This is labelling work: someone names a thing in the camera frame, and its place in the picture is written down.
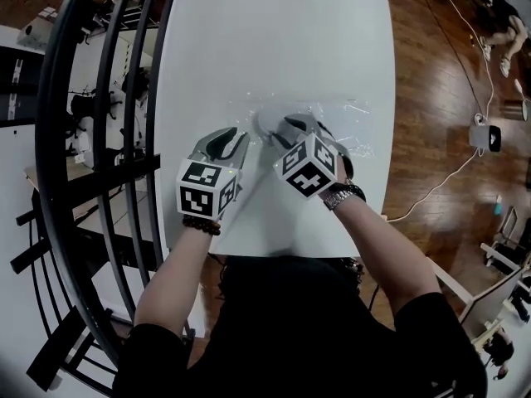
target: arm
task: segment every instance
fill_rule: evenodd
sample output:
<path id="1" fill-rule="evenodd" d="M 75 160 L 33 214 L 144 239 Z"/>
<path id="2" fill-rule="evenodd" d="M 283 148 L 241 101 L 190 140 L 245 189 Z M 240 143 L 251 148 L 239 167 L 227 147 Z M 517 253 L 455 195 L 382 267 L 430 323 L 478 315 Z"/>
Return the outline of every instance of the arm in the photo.
<path id="1" fill-rule="evenodd" d="M 211 242 L 212 236 L 208 233 L 185 227 L 172 252 L 140 297 L 134 315 L 135 326 L 156 324 L 179 337 L 183 335 Z"/>
<path id="2" fill-rule="evenodd" d="M 339 180 L 344 181 L 341 158 L 338 169 Z M 421 250 L 362 199 L 349 197 L 334 213 L 354 240 L 369 273 L 387 295 L 394 314 L 418 296 L 441 291 L 430 261 Z"/>

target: white cube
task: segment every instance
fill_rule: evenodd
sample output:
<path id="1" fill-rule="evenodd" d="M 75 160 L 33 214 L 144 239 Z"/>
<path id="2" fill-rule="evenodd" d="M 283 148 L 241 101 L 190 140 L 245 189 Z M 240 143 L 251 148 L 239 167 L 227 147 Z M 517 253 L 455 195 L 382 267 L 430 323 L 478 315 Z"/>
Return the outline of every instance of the white cube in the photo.
<path id="1" fill-rule="evenodd" d="M 280 180 L 310 199 L 337 181 L 338 151 L 314 133 L 296 144 L 274 167 Z"/>
<path id="2" fill-rule="evenodd" d="M 234 200 L 240 170 L 185 159 L 176 179 L 177 210 L 219 220 Z"/>

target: metal railing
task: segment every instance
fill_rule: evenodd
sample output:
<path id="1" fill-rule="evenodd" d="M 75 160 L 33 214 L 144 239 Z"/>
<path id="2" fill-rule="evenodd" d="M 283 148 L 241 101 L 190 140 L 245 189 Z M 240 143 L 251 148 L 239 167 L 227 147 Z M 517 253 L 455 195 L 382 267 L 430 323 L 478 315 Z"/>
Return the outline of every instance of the metal railing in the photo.
<path id="1" fill-rule="evenodd" d="M 57 16 L 41 68 L 35 149 L 41 213 L 44 224 L 46 225 L 46 232 L 39 235 L 42 239 L 36 245 L 31 242 L 30 249 L 12 261 L 12 267 L 19 273 L 26 267 L 31 266 L 34 274 L 33 279 L 37 303 L 49 339 L 28 370 L 28 375 L 37 384 L 40 382 L 40 386 L 43 389 L 49 386 L 49 379 L 46 376 L 51 376 L 53 369 L 50 369 L 50 373 L 45 373 L 44 380 L 42 373 L 38 374 L 37 372 L 38 370 L 42 371 L 41 360 L 50 358 L 51 354 L 49 352 L 46 353 L 45 348 L 56 346 L 56 344 L 54 345 L 54 341 L 61 342 L 61 340 L 55 339 L 56 336 L 66 334 L 71 337 L 71 340 L 74 340 L 76 335 L 79 338 L 81 332 L 78 332 L 78 330 L 80 328 L 89 328 L 90 334 L 79 345 L 74 357 L 68 363 L 61 361 L 60 367 L 86 385 L 106 395 L 110 394 L 110 389 L 107 386 L 103 386 L 98 381 L 79 372 L 77 367 L 81 360 L 85 360 L 102 370 L 114 373 L 113 369 L 88 358 L 86 352 L 90 347 L 98 347 L 105 352 L 116 366 L 120 349 L 123 346 L 121 338 L 117 335 L 111 324 L 109 312 L 105 310 L 100 302 L 84 261 L 78 258 L 79 250 L 76 242 L 79 234 L 76 231 L 72 208 L 97 197 L 105 247 L 114 278 L 131 320 L 134 320 L 135 305 L 124 274 L 124 268 L 116 253 L 116 236 L 110 211 L 109 191 L 117 186 L 125 185 L 134 256 L 139 268 L 139 275 L 145 287 L 149 282 L 149 272 L 146 268 L 141 246 L 142 236 L 135 190 L 135 178 L 138 176 L 145 176 L 147 181 L 146 198 L 149 204 L 149 222 L 157 268 L 163 263 L 154 185 L 154 173 L 160 167 L 160 158 L 159 155 L 154 154 L 153 141 L 158 73 L 164 36 L 173 0 L 166 0 L 163 6 L 154 47 L 146 113 L 145 156 L 141 159 L 135 159 L 134 157 L 134 92 L 135 86 L 137 85 L 137 74 L 139 73 L 146 29 L 150 23 L 153 23 L 150 18 L 150 12 L 153 9 L 155 0 L 144 1 L 131 51 L 128 84 L 124 103 L 124 163 L 119 166 L 109 166 L 105 161 L 107 122 L 107 108 L 105 106 L 110 87 L 110 72 L 113 65 L 114 50 L 118 40 L 121 19 L 128 1 L 114 0 L 114 11 L 105 34 L 103 51 L 100 58 L 100 68 L 95 91 L 93 135 L 94 172 L 73 181 L 68 181 L 66 171 L 64 117 L 62 114 L 66 111 L 71 67 L 76 53 L 79 25 L 81 24 L 82 17 L 85 15 L 84 10 L 90 6 L 91 0 L 64 0 Z M 30 211 L 19 217 L 17 222 L 19 225 L 30 222 L 31 225 L 32 219 L 35 217 L 37 217 L 37 214 L 34 209 L 34 211 Z M 54 270 L 64 298 L 66 299 L 68 309 L 70 310 L 64 319 L 61 318 L 57 309 L 55 297 L 46 272 L 43 255 L 48 251 L 51 252 Z M 41 303 L 41 292 L 37 284 L 37 277 L 35 276 L 35 261 L 38 259 L 42 261 L 46 288 L 50 294 L 52 307 L 57 322 L 59 323 L 58 328 L 54 332 L 51 332 L 48 326 Z M 73 305 L 69 300 L 69 295 L 73 300 Z M 193 333 L 190 331 L 188 324 L 186 329 L 187 334 L 192 337 Z M 56 354 L 63 357 L 64 351 L 63 349 L 61 351 L 62 353 L 56 352 Z"/>

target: person's foot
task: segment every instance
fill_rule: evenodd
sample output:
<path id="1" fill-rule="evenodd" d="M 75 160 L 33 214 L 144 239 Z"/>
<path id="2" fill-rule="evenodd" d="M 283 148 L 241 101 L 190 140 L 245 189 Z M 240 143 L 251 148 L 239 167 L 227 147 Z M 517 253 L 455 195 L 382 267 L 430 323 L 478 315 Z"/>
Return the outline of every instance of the person's foot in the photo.
<path id="1" fill-rule="evenodd" d="M 485 43 L 485 38 L 483 36 L 480 37 L 480 45 L 481 49 L 483 49 L 485 59 L 487 60 L 487 62 L 490 62 L 490 51 L 492 50 L 492 46 L 489 46 Z"/>
<path id="2" fill-rule="evenodd" d="M 502 57 L 499 68 L 501 69 L 501 73 L 504 75 L 504 77 L 507 78 L 511 69 L 511 61 L 506 57 Z"/>

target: white cable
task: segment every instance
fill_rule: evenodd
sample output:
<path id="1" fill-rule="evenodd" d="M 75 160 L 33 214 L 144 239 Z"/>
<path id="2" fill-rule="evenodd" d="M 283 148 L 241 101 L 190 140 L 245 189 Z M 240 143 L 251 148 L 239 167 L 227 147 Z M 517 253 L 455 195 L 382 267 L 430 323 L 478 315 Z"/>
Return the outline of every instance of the white cable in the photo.
<path id="1" fill-rule="evenodd" d="M 459 17 L 465 22 L 465 24 L 468 26 L 468 28 L 472 31 L 472 33 L 474 34 L 474 37 L 475 37 L 475 42 L 478 43 L 478 46 L 481 47 L 481 43 L 480 43 L 480 39 L 478 38 L 478 35 L 475 33 L 474 31 L 474 28 L 472 28 L 472 26 L 468 23 L 468 21 L 466 21 L 466 19 L 463 18 L 463 16 L 461 15 L 461 13 L 459 12 L 459 9 L 457 8 L 457 6 L 454 4 L 454 2 L 452 2 L 451 0 L 448 0 L 451 5 L 454 7 L 455 11 L 457 12 L 457 14 L 459 15 Z M 486 112 L 485 112 L 485 115 L 483 114 L 479 114 L 481 115 L 482 117 L 484 117 L 485 119 L 488 119 L 489 118 L 489 108 L 490 108 L 490 103 L 492 102 L 492 99 L 494 98 L 494 83 L 492 82 L 492 78 L 490 78 L 490 72 L 489 72 L 489 62 L 487 61 L 487 58 L 485 57 L 485 53 L 483 52 L 483 48 L 481 47 L 481 54 L 483 55 L 483 60 L 485 61 L 485 68 L 487 70 L 487 76 L 489 77 L 489 81 L 490 81 L 490 97 L 489 97 L 489 101 L 487 102 L 487 107 L 486 107 Z M 408 217 L 412 212 L 413 210 L 415 209 L 415 206 L 417 206 L 418 204 L 420 203 L 423 203 L 435 190 L 437 190 L 439 187 L 442 187 L 444 186 L 444 184 L 450 180 L 450 178 L 452 178 L 453 176 L 455 176 L 458 172 L 460 172 L 464 167 L 466 167 L 466 165 L 468 165 L 468 163 L 475 158 L 475 155 L 478 155 L 480 158 L 483 156 L 483 153 L 484 153 L 484 150 L 483 149 L 479 149 L 479 148 L 476 148 L 474 153 L 472 154 L 472 156 L 470 158 L 468 158 L 465 163 L 463 163 L 463 165 L 461 165 L 459 168 L 457 168 L 454 172 L 451 172 L 444 180 L 442 183 L 439 183 L 437 184 L 435 187 L 433 187 L 420 201 L 416 201 L 411 208 L 409 208 L 409 211 L 406 212 L 406 215 L 404 216 L 400 216 L 398 218 L 395 218 L 394 220 L 387 220 L 387 222 L 396 222 L 396 221 L 400 221 L 400 220 L 403 220 L 404 218 Z"/>

